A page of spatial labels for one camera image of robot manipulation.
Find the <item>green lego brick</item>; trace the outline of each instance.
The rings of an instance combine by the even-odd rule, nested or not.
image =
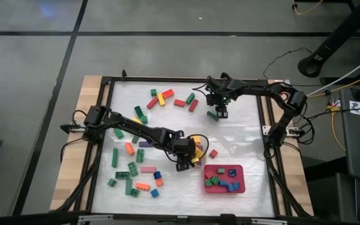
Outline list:
[[[143,124],[147,124],[147,123],[148,123],[148,119],[147,119],[146,116],[141,116],[140,120],[141,120],[141,122],[142,122]]]
[[[158,93],[156,92],[156,89],[151,89],[151,96],[157,96]]]
[[[134,143],[134,144],[136,144],[136,143],[138,142],[138,139],[139,139],[139,138],[140,138],[139,136],[134,135],[134,137],[132,137],[131,142]]]
[[[210,180],[210,179],[206,179],[205,180],[205,186],[212,186],[213,185],[213,183],[212,183],[212,181]]]
[[[127,179],[126,180],[126,195],[131,195],[131,183],[132,183],[132,179]]]
[[[138,194],[140,193],[140,191],[138,191],[137,189],[131,189],[131,196],[133,197],[138,197]]]
[[[139,106],[134,107],[134,110],[136,110],[139,119],[141,119],[144,116],[144,113]]]
[[[213,176],[211,178],[211,181],[212,181],[213,184],[219,184],[220,179],[217,176]]]
[[[129,179],[130,172],[116,172],[115,178],[116,179]]]
[[[121,131],[120,129],[115,128],[115,129],[113,129],[113,130],[114,130],[117,138],[121,139],[121,138],[124,137],[124,135],[123,135],[123,133],[122,133],[122,131]]]
[[[129,166],[129,170],[130,170],[130,174],[131,176],[137,176],[138,175],[138,171],[137,171],[137,166],[135,162],[130,162],[128,164]]]
[[[191,93],[191,94],[188,96],[188,98],[187,98],[187,100],[186,100],[186,103],[187,103],[187,104],[191,104],[192,101],[194,100],[194,98],[195,98],[195,94],[194,94],[194,93]]]
[[[224,168],[218,168],[217,173],[218,174],[224,174]]]
[[[216,116],[216,114],[214,114],[213,112],[206,112],[207,116],[209,116],[210,118],[214,119],[215,121],[218,121],[219,118]]]
[[[116,166],[118,165],[118,154],[119,151],[117,148],[113,149],[113,154],[112,154],[112,167],[116,168]]]
[[[143,149],[137,149],[136,162],[137,163],[144,162],[144,150]]]
[[[110,180],[107,182],[107,185],[109,185],[109,186],[111,186],[111,187],[115,186],[115,184],[116,184],[116,181],[115,181],[114,179],[110,179]]]

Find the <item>white cable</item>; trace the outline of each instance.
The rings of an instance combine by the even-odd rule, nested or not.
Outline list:
[[[329,87],[329,86],[332,86],[333,84],[337,83],[338,81],[340,81],[340,80],[348,77],[349,75],[351,75],[352,73],[354,73],[354,72],[357,71],[358,69],[360,69],[360,65],[359,65],[357,68],[353,69],[351,72],[349,72],[349,73],[345,74],[344,76],[340,77],[337,81],[334,81],[334,82],[332,82],[331,84],[328,84],[328,85],[326,85],[326,86],[324,86],[324,87],[322,87],[322,88],[319,88],[318,90],[312,92],[311,94],[308,94],[307,96],[309,97],[309,96],[313,95],[314,93],[316,93],[316,92],[318,92],[318,91],[321,91],[321,90],[323,90],[323,89],[326,89],[326,88]]]

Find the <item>toy block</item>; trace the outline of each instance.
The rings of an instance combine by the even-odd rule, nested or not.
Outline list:
[[[194,100],[192,101],[190,107],[188,108],[188,111],[194,112],[194,109],[195,109],[195,107],[197,106],[197,104],[198,104],[198,100],[197,100],[197,99],[194,99]]]
[[[127,179],[126,180],[126,195],[131,195],[131,183],[132,183],[132,179]]]
[[[219,185],[220,186],[226,186],[226,185],[228,185],[228,182],[227,181],[220,181]]]
[[[204,154],[203,151],[201,151],[198,147],[195,147],[194,158],[201,159],[201,157],[203,156],[203,154]]]
[[[205,176],[206,176],[208,179],[211,179],[211,178],[214,176],[214,174],[213,174],[212,171],[207,171],[207,172],[205,172]]]
[[[198,163],[199,162],[199,158],[195,157],[194,159],[191,160],[192,163]]]
[[[214,119],[215,121],[219,121],[219,118],[216,114],[214,114],[213,112],[206,112],[207,116],[209,116],[210,118]]]
[[[129,153],[129,155],[134,155],[134,149],[131,146],[130,142],[124,143],[124,147],[126,147],[127,153]]]
[[[163,185],[163,180],[162,180],[162,178],[156,179],[156,180],[155,180],[155,184],[156,184],[157,187],[162,186],[162,185]]]
[[[233,184],[228,184],[228,185],[227,185],[227,190],[228,190],[229,192],[233,192],[233,191],[234,191]]]
[[[212,183],[219,184],[220,179],[217,176],[213,176],[211,179]]]
[[[155,166],[141,166],[142,173],[155,173],[156,167]]]
[[[213,185],[213,183],[212,183],[212,181],[211,181],[210,179],[206,179],[206,180],[205,180],[205,186],[210,187],[210,186],[212,186],[212,185]]]
[[[232,188],[233,188],[235,191],[240,190],[240,183],[239,183],[239,182],[233,182]]]
[[[155,178],[155,179],[162,178],[161,172],[159,172],[159,171],[154,172],[154,178]]]
[[[140,190],[148,191],[149,190],[149,185],[137,182],[136,183],[136,188],[140,189]]]
[[[117,148],[113,149],[113,154],[112,154],[112,167],[116,168],[116,166],[118,165],[118,154],[119,154],[119,150]]]
[[[137,189],[131,189],[131,193],[130,195],[133,197],[138,197],[138,195],[140,194],[140,191],[138,191]]]
[[[209,156],[211,157],[211,158],[215,158],[216,156],[218,155],[218,152],[215,150],[215,149],[213,149],[212,151],[211,151],[211,153],[209,153]]]
[[[116,181],[114,179],[109,179],[109,181],[107,182],[107,185],[109,185],[111,187],[115,186],[115,184],[116,184]]]
[[[124,134],[122,133],[122,131],[120,129],[115,128],[115,129],[113,129],[113,131],[115,132],[117,138],[121,139],[124,137]]]
[[[174,100],[174,105],[175,106],[180,106],[180,107],[184,107],[186,105],[186,102],[185,101],[182,101],[182,100]]]
[[[136,162],[137,163],[144,162],[144,150],[143,149],[137,149]]]
[[[151,89],[151,96],[156,96],[157,92],[156,89]]]
[[[139,123],[139,124],[142,123],[142,122],[141,122],[139,119],[137,119],[135,116],[133,116],[131,119],[132,119],[133,121],[136,121],[136,122]]]
[[[151,109],[157,102],[159,101],[159,99],[157,97],[154,97],[147,105],[148,109]]]
[[[191,138],[194,139],[195,145],[199,145],[201,143],[201,137],[200,136],[192,136]]]
[[[218,174],[224,174],[224,168],[218,168],[217,173]]]
[[[174,95],[174,92],[173,92],[172,89],[169,89],[169,90],[167,90],[167,91],[165,91],[165,92],[162,93],[162,97],[163,97],[164,99],[169,98],[169,97],[172,97],[173,95]]]
[[[148,123],[148,118],[147,118],[146,116],[141,116],[140,120],[141,120],[141,122],[142,122],[143,124],[147,124],[147,123]]]
[[[151,191],[151,195],[152,195],[153,198],[158,197],[158,196],[159,196],[158,190],[157,190],[157,189],[153,189],[153,190]]]
[[[187,98],[187,100],[186,100],[186,103],[187,103],[187,104],[191,104],[191,102],[194,100],[194,98],[195,98],[195,94],[194,94],[194,93],[191,93],[191,94],[188,96],[188,98]]]
[[[116,172],[115,178],[116,179],[129,179],[130,172]]]
[[[236,176],[236,170],[235,169],[229,169],[229,176]]]
[[[146,141],[140,141],[140,142],[138,142],[138,147],[150,148],[150,147],[154,147],[154,146],[152,144],[149,144]]]
[[[136,166],[135,162],[130,162],[129,164],[127,164],[127,166],[129,166],[129,171],[130,171],[131,176],[138,175],[137,166]]]
[[[131,139],[131,142],[134,143],[134,144],[136,144],[136,143],[138,142],[138,139],[139,139],[139,138],[140,138],[139,136],[134,135],[134,137],[132,137],[132,139]]]
[[[157,94],[157,99],[159,100],[159,104],[160,104],[161,106],[164,106],[164,105],[165,105],[165,100],[163,100],[162,93],[158,93],[158,94]]]
[[[141,117],[144,116],[144,113],[143,113],[143,111],[141,110],[141,107],[140,107],[140,106],[134,107],[134,110],[136,111],[136,114],[137,114],[138,118],[141,119]]]

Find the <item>red lego brick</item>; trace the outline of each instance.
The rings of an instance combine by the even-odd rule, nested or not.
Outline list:
[[[211,179],[211,178],[214,176],[214,174],[213,174],[212,171],[206,171],[206,172],[205,172],[205,176],[206,176],[208,179]]]
[[[172,97],[173,95],[174,95],[174,92],[173,92],[172,89],[169,89],[169,90],[167,90],[167,91],[165,91],[165,92],[162,93],[162,97],[163,97],[164,99],[166,99],[166,98],[168,98],[168,97]]]
[[[182,101],[182,100],[174,100],[174,105],[175,106],[180,106],[180,107],[184,107],[186,105],[186,102],[185,101]]]
[[[147,105],[148,109],[151,109],[158,102],[158,97],[154,97]]]
[[[212,151],[211,151],[211,153],[209,153],[209,156],[211,157],[211,158],[215,158],[216,156],[218,155],[218,152],[215,150],[215,149],[213,149]]]
[[[197,104],[198,104],[198,100],[197,100],[197,99],[194,99],[194,100],[192,101],[191,105],[190,105],[190,108],[188,108],[188,111],[194,112],[194,109],[195,109],[195,107],[197,106]]]

